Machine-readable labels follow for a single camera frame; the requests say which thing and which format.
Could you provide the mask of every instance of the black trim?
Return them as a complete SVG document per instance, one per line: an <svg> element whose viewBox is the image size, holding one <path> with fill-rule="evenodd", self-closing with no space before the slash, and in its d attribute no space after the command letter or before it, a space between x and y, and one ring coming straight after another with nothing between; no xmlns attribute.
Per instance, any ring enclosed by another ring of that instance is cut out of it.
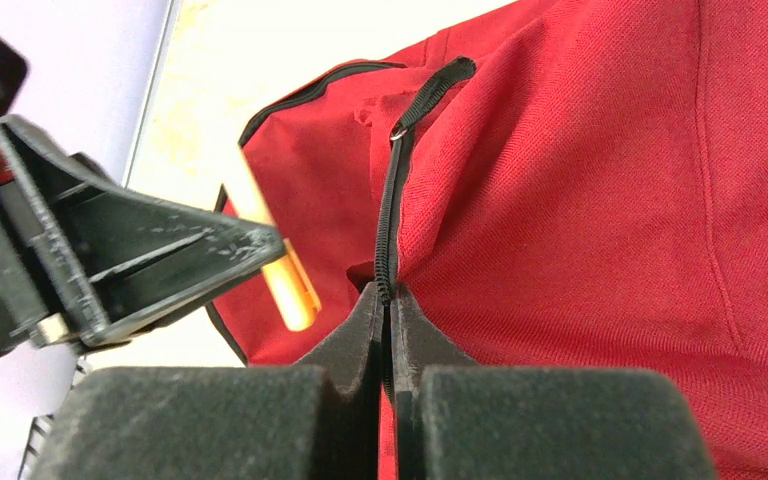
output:
<svg viewBox="0 0 768 480"><path fill-rule="evenodd" d="M295 93L291 93L283 99L257 112L246 124L246 127L243 129L243 133L240 135L240 139L238 140L240 148L248 143L251 137L254 136L255 132L257 132L257 130L263 125L266 119L269 118L269 116L273 113L286 110L288 108L297 107L322 97L325 95L325 91L328 88L328 85L337 80L350 77L352 75L357 75L359 73L374 72L388 68L405 68L405 65L390 62L356 62L331 70L325 75L319 77L317 80L309 83L307 86L302 87ZM216 197L216 204L213 207L213 211L221 212L225 209L225 205L227 203L228 193L225 191L224 186L220 186L219 194ZM248 366L249 359L246 355L246 352L243 351L242 347L240 347L240 344L234 340L234 336L231 335L231 332L228 331L228 327L225 325L225 322L222 320L222 316L219 315L219 311L216 310L216 306L213 304L213 302L209 302L205 306L205 309L207 310L207 316L210 317L210 322L213 323L213 326L216 328L219 334L222 335L222 338L225 339L225 342L228 343L228 346L231 347L231 350L237 354L244 365Z"/></svg>
<svg viewBox="0 0 768 480"><path fill-rule="evenodd" d="M290 95L278 100L277 102L269 105L261 111L254 114L254 116L246 124L246 128L243 129L242 135L238 144L240 147L245 145L249 139L254 135L258 128L263 125L263 122L269 118L275 112L286 110L288 108L298 107L308 102L312 102L317 98L325 95L325 90L328 85L342 80L343 78L357 75L359 73L374 72L376 70L384 70L387 68L405 68L404 65L399 63L390 62L355 62L342 67L337 67L325 75L319 77L317 80L309 83L302 89L291 93Z"/></svg>
<svg viewBox="0 0 768 480"><path fill-rule="evenodd" d="M231 335L231 332L228 331L228 327L225 326L225 322L222 321L222 316L219 315L219 312L216 310L216 306L213 305L213 302L210 302L205 305L204 308L207 310L207 316L210 318L210 323L213 324L213 326L216 328L216 331L219 332L219 335L222 335L222 338L225 339L225 342L229 347L231 347L231 350L237 354L237 357L241 362L243 362L243 365L248 367L249 357L246 356L246 352L243 351L243 348L240 347L240 344L234 340L234 336Z"/></svg>
<svg viewBox="0 0 768 480"><path fill-rule="evenodd" d="M390 166L381 196L378 234L375 242L375 281L385 313L396 288L398 252L396 234L399 227L399 205L410 169L414 131L419 122L440 103L455 85L475 75L475 62L458 57L438 70L419 89L408 109L391 131Z"/></svg>

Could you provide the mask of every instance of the black plastic bracket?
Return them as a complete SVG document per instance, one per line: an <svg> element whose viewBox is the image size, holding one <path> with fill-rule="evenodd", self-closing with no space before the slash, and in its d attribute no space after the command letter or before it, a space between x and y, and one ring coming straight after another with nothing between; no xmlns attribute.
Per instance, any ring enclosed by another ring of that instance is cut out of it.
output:
<svg viewBox="0 0 768 480"><path fill-rule="evenodd" d="M79 349L174 322L284 255L271 226L122 188L36 126L0 118L0 318Z"/></svg>
<svg viewBox="0 0 768 480"><path fill-rule="evenodd" d="M353 459L334 466L345 470L330 470L340 478L376 477L379 399L388 364L399 478L426 478L419 399L423 372L430 366L477 365L428 320L408 287L397 290L389 328L383 310L375 285L368 284L346 321L297 362L325 367L338 394L340 430L327 433L323 444L335 458Z"/></svg>

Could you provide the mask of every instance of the red bag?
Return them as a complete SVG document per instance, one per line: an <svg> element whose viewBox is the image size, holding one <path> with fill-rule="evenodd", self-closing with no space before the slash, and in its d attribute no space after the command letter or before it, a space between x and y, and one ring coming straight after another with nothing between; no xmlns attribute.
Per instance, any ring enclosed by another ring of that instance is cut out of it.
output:
<svg viewBox="0 0 768 480"><path fill-rule="evenodd" d="M668 375L722 477L768 478L768 2L520 2L264 110L240 143L324 310L289 333L254 279L215 302L232 340L287 364L346 318L394 125L459 56L474 76L416 129L399 280L482 363Z"/></svg>

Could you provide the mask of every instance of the black foam pad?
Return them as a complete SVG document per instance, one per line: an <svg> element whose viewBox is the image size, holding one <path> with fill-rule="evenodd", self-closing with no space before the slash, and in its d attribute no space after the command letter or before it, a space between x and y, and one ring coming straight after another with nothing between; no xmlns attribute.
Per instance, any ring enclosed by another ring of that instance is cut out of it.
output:
<svg viewBox="0 0 768 480"><path fill-rule="evenodd" d="M432 367L429 478L715 479L688 405L645 371Z"/></svg>
<svg viewBox="0 0 768 480"><path fill-rule="evenodd" d="M32 478L307 479L327 381L294 368L116 368L57 415Z"/></svg>

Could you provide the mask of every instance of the white wall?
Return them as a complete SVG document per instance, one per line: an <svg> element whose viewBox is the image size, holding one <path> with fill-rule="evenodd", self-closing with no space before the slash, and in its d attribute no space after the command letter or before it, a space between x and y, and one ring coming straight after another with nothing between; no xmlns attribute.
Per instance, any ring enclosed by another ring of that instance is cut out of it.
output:
<svg viewBox="0 0 768 480"><path fill-rule="evenodd" d="M121 180L172 0L0 0L0 37L30 64L13 106Z"/></svg>

